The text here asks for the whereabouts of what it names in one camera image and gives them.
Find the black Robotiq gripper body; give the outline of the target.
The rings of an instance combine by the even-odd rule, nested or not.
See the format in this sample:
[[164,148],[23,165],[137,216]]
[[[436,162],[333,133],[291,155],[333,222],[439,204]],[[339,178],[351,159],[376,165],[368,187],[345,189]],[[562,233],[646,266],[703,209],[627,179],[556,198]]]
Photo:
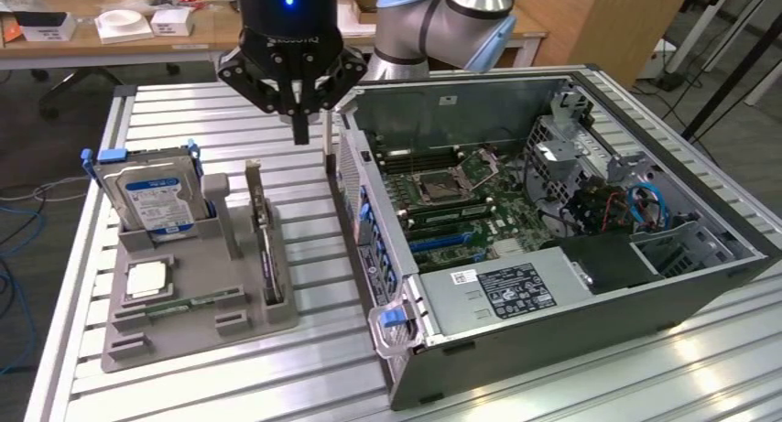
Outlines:
[[323,68],[340,55],[337,0],[239,0],[239,12],[240,50],[272,80],[301,80],[305,54]]

